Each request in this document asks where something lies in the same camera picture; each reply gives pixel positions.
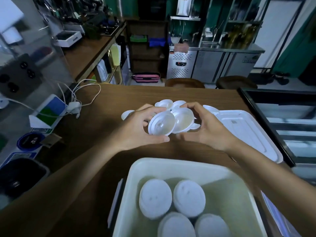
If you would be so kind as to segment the pink black bag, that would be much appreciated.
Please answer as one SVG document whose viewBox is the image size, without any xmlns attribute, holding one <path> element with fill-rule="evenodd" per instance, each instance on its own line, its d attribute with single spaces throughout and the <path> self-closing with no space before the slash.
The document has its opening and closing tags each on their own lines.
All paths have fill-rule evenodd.
<svg viewBox="0 0 316 237">
<path fill-rule="evenodd" d="M 157 72 L 138 72 L 132 75 L 132 79 L 136 83 L 158 83 L 160 80 L 161 75 Z"/>
</svg>

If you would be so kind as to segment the blue rectangular sign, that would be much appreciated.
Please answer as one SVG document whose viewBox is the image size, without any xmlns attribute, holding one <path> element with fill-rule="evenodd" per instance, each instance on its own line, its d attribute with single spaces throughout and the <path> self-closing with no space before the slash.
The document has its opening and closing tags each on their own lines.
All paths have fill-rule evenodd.
<svg viewBox="0 0 316 237">
<path fill-rule="evenodd" d="M 6 158 L 6 160 L 0 164 L 0 168 L 8 164 L 10 161 L 20 158 L 28 158 L 28 159 L 34 159 L 37 156 L 37 152 L 13 152 L 9 155 L 9 157 Z"/>
</svg>

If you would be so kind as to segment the white charger plug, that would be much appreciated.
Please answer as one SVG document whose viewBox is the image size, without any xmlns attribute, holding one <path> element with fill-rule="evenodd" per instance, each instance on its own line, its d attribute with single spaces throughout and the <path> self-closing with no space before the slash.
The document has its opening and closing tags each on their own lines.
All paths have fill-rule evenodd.
<svg viewBox="0 0 316 237">
<path fill-rule="evenodd" d="M 66 113 L 75 115 L 76 119 L 80 117 L 82 104 L 79 101 L 70 102 L 68 106 L 66 107 Z"/>
</svg>

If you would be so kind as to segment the person's left forearm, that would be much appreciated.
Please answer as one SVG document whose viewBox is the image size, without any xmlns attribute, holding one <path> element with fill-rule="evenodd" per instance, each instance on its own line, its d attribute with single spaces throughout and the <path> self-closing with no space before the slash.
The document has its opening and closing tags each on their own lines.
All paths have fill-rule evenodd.
<svg viewBox="0 0 316 237">
<path fill-rule="evenodd" d="M 0 211 L 0 237 L 46 237 L 121 143 L 95 146 Z"/>
</svg>

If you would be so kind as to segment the person's right forearm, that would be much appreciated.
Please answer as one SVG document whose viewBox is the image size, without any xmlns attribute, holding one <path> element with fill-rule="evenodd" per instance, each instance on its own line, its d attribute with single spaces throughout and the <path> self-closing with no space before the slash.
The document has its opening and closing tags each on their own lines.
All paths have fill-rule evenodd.
<svg viewBox="0 0 316 237">
<path fill-rule="evenodd" d="M 229 142 L 225 152 L 255 179 L 302 237 L 316 237 L 316 187 L 239 139 Z"/>
</svg>

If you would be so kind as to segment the black framed display case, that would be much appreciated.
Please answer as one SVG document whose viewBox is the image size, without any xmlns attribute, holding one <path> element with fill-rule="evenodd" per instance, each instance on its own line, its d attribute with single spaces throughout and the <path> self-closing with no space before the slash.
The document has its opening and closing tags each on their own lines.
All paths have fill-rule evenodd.
<svg viewBox="0 0 316 237">
<path fill-rule="evenodd" d="M 290 167 L 316 166 L 316 91 L 239 88 Z"/>
</svg>

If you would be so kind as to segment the person's left hand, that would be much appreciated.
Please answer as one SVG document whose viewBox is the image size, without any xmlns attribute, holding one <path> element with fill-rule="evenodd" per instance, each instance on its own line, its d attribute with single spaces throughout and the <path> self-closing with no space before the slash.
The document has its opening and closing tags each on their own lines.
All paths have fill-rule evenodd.
<svg viewBox="0 0 316 237">
<path fill-rule="evenodd" d="M 144 139 L 148 133 L 144 127 L 148 126 L 154 114 L 166 111 L 165 107 L 155 107 L 145 104 L 132 112 L 113 133 L 109 136 L 106 143 L 115 153 L 131 150 L 145 144 Z"/>
</svg>

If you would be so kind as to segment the yellow bottle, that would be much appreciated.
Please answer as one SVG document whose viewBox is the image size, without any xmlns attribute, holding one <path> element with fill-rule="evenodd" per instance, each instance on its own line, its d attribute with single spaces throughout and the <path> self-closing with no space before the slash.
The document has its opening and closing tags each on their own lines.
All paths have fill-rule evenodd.
<svg viewBox="0 0 316 237">
<path fill-rule="evenodd" d="M 119 66 L 121 62 L 121 46 L 114 43 L 109 50 L 112 55 L 113 65 Z"/>
</svg>

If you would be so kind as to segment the green basket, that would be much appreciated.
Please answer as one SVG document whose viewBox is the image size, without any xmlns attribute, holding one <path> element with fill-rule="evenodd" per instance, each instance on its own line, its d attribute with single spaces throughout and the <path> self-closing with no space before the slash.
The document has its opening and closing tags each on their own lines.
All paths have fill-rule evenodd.
<svg viewBox="0 0 316 237">
<path fill-rule="evenodd" d="M 148 36 L 147 35 L 135 35 L 135 34 L 132 34 L 130 36 L 130 42 L 133 42 L 133 43 L 147 43 L 148 42 Z"/>
</svg>

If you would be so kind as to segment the white wall water purifier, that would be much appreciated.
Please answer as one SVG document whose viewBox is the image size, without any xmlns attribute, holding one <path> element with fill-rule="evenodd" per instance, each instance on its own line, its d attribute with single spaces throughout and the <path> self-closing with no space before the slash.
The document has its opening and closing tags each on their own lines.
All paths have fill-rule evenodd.
<svg viewBox="0 0 316 237">
<path fill-rule="evenodd" d="M 188 17 L 190 15 L 192 0 L 178 0 L 177 2 L 177 16 Z"/>
</svg>

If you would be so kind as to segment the pink cloth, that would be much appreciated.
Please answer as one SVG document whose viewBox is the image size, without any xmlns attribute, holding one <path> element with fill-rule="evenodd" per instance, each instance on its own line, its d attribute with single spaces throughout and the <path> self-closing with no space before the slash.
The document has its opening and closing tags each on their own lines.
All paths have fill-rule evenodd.
<svg viewBox="0 0 316 237">
<path fill-rule="evenodd" d="M 174 44 L 174 52 L 180 52 L 187 54 L 189 51 L 188 43 L 175 43 Z"/>
</svg>

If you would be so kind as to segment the stainless steel counter fridge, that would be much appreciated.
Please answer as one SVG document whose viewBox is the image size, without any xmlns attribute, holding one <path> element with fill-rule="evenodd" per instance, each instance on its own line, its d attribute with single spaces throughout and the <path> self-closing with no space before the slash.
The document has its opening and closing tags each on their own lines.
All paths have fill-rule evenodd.
<svg viewBox="0 0 316 237">
<path fill-rule="evenodd" d="M 170 44 L 166 79 L 192 78 L 210 84 L 225 76 L 248 77 L 264 52 L 256 44 L 244 48 L 202 44 L 189 46 L 184 53 Z"/>
</svg>

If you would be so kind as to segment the white door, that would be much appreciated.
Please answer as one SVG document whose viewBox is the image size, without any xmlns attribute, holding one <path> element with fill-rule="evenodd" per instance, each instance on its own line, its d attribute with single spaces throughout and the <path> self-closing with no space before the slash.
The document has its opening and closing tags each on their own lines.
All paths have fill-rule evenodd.
<svg viewBox="0 0 316 237">
<path fill-rule="evenodd" d="M 254 43 L 265 52 L 254 69 L 271 69 L 285 47 L 306 0 L 261 0 L 255 20 L 261 22 Z"/>
</svg>

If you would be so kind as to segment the grey power socket panel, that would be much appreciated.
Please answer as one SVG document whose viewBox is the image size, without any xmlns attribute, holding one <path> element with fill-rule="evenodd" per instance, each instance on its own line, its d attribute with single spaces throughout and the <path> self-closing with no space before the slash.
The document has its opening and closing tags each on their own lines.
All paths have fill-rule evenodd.
<svg viewBox="0 0 316 237">
<path fill-rule="evenodd" d="M 35 62 L 25 53 L 0 67 L 0 93 L 23 101 L 42 84 L 42 77 Z"/>
</svg>

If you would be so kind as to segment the white plastic storage bin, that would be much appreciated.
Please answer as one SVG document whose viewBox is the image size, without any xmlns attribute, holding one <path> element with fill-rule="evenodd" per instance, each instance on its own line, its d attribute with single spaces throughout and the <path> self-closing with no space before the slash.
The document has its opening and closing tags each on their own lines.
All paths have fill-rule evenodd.
<svg viewBox="0 0 316 237">
<path fill-rule="evenodd" d="M 237 174 L 219 165 L 160 158 L 141 158 L 130 167 L 112 237 L 157 237 L 164 215 L 151 220 L 139 207 L 150 179 L 164 180 L 172 192 L 179 181 L 192 180 L 206 196 L 203 214 L 219 215 L 233 237 L 268 237 L 254 196 Z"/>
</svg>

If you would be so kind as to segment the row of glass bottles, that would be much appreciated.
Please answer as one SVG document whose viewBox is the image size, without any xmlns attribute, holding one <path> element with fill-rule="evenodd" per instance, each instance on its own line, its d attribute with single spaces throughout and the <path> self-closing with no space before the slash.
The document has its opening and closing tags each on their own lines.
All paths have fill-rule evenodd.
<svg viewBox="0 0 316 237">
<path fill-rule="evenodd" d="M 227 30 L 227 49 L 245 49 L 255 38 L 260 24 L 258 23 L 231 23 Z"/>
</svg>

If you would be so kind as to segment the black shoes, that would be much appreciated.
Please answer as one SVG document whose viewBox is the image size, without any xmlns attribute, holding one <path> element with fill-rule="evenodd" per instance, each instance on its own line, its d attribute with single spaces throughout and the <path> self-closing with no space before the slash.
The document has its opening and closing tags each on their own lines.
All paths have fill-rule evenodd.
<svg viewBox="0 0 316 237">
<path fill-rule="evenodd" d="M 282 86 L 285 86 L 287 85 L 290 80 L 289 80 L 289 77 L 291 76 L 290 73 L 288 72 L 275 72 L 273 74 L 273 78 Z"/>
</svg>

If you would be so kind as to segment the white open box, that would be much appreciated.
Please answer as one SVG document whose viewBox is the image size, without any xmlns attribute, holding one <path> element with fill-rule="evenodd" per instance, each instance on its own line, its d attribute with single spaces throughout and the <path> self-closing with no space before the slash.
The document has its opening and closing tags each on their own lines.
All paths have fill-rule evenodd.
<svg viewBox="0 0 316 237">
<path fill-rule="evenodd" d="M 80 31 L 61 31 L 56 35 L 56 46 L 69 48 L 82 39 Z"/>
</svg>

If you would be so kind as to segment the wooden side counter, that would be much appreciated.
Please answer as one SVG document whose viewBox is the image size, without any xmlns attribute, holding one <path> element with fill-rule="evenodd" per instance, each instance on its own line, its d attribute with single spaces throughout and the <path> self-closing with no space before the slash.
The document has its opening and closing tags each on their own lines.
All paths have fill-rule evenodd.
<svg viewBox="0 0 316 237">
<path fill-rule="evenodd" d="M 63 48 L 73 82 L 86 79 L 90 75 L 125 27 L 126 21 L 123 21 L 111 36 L 101 36 L 98 40 L 82 38 L 73 47 Z"/>
</svg>

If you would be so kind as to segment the white plastic bin cover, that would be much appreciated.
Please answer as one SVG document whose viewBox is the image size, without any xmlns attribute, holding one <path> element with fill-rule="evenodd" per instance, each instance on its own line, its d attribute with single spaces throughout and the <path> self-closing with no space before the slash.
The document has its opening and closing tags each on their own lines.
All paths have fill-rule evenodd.
<svg viewBox="0 0 316 237">
<path fill-rule="evenodd" d="M 211 113 L 237 138 L 275 163 L 283 162 L 280 150 L 250 113 L 243 110 L 212 111 Z"/>
</svg>

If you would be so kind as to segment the brown card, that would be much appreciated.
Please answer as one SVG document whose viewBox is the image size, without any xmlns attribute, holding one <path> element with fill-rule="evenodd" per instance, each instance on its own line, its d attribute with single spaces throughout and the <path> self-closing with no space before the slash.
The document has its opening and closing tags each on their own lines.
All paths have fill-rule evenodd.
<svg viewBox="0 0 316 237">
<path fill-rule="evenodd" d="M 53 145 L 61 141 L 62 137 L 55 134 L 51 133 L 47 135 L 41 142 L 40 144 L 44 147 L 51 148 Z"/>
</svg>

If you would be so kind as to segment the black waste bin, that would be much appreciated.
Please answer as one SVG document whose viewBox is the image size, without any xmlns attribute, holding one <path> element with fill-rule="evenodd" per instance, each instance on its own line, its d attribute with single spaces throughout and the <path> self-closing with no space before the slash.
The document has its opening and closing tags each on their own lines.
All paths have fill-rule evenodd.
<svg viewBox="0 0 316 237">
<path fill-rule="evenodd" d="M 0 167 L 0 211 L 49 175 L 48 167 L 29 158 L 10 160 Z"/>
</svg>

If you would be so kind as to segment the round blue sticker plate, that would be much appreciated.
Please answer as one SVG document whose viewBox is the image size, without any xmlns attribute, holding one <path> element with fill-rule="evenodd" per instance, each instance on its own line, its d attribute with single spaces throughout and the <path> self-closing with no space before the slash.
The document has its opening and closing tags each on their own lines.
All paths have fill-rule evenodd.
<svg viewBox="0 0 316 237">
<path fill-rule="evenodd" d="M 42 146 L 41 142 L 45 139 L 42 133 L 30 132 L 20 137 L 17 141 L 17 148 L 23 152 L 31 152 Z"/>
</svg>

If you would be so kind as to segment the brown wooden stool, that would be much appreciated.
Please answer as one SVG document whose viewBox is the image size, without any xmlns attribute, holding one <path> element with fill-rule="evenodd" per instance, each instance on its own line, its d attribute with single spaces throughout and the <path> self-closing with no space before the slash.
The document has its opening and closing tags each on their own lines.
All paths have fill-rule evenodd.
<svg viewBox="0 0 316 237">
<path fill-rule="evenodd" d="M 237 90 L 239 88 L 258 88 L 257 84 L 255 84 L 249 78 L 239 75 L 220 77 L 215 84 L 216 88 L 218 89 L 228 90 Z"/>
<path fill-rule="evenodd" d="M 177 87 L 177 88 L 205 88 L 204 84 L 196 79 L 191 78 L 172 78 L 167 79 L 165 87 Z"/>
</svg>

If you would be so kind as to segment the dark wooden shelf unit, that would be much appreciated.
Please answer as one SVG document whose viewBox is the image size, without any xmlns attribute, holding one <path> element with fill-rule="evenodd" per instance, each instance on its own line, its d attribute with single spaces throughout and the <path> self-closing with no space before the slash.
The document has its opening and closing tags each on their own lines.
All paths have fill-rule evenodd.
<svg viewBox="0 0 316 237">
<path fill-rule="evenodd" d="M 127 43 L 132 73 L 157 72 L 166 78 L 168 67 L 168 28 L 167 21 L 126 19 Z M 130 42 L 130 36 L 147 35 L 147 43 Z M 164 47 L 149 47 L 149 38 L 165 38 Z"/>
</svg>

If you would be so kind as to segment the person's right hand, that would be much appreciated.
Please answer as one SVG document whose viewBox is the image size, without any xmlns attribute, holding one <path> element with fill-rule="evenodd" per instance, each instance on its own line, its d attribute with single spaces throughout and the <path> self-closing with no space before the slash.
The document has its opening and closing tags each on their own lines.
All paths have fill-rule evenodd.
<svg viewBox="0 0 316 237">
<path fill-rule="evenodd" d="M 200 103 L 190 102 L 180 107 L 192 109 L 201 120 L 201 127 L 197 131 L 197 143 L 226 153 L 235 151 L 242 144 L 240 139 L 235 137 L 215 115 L 207 111 Z"/>
</svg>

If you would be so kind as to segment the blue green card stand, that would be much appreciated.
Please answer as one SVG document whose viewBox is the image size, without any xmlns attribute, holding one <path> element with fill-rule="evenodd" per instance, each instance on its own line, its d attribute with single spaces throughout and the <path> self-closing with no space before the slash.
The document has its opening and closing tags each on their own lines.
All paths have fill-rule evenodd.
<svg viewBox="0 0 316 237">
<path fill-rule="evenodd" d="M 54 129 L 66 114 L 67 105 L 54 94 L 49 97 L 29 115 L 31 128 Z"/>
</svg>

